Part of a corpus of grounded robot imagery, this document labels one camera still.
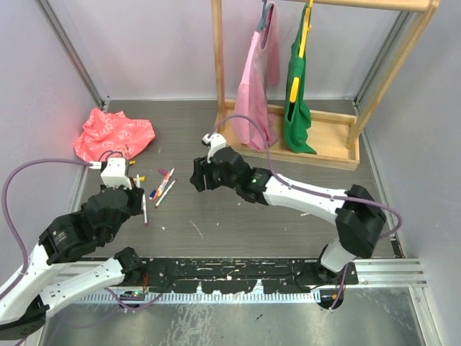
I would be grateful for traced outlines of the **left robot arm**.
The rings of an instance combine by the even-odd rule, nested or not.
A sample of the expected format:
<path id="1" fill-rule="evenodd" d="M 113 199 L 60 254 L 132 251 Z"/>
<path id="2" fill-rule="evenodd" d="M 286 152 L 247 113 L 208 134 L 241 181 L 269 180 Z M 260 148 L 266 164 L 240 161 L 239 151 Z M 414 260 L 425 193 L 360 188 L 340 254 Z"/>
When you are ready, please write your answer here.
<path id="1" fill-rule="evenodd" d="M 143 193 L 139 187 L 105 187 L 79 211 L 57 217 L 43 231 L 21 281 L 1 299 L 2 340 L 30 336 L 94 290 L 142 281 L 144 265 L 132 247 L 73 278 L 61 283 L 53 280 L 83 256 L 113 241 L 130 217 L 142 214 Z"/>

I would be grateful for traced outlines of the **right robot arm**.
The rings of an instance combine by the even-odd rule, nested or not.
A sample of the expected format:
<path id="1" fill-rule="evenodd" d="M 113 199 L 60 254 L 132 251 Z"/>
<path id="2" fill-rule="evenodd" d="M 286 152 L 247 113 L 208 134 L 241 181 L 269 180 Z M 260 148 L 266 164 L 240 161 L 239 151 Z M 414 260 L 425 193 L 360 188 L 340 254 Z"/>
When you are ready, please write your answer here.
<path id="1" fill-rule="evenodd" d="M 333 224 L 337 237 L 323 248 L 315 267 L 325 284 L 335 282 L 352 260 L 369 259 L 386 223 L 381 204 L 360 185 L 331 190 L 297 182 L 251 167 L 230 147 L 194 159 L 190 182 L 199 192 L 228 187 L 249 203 L 291 208 Z"/>

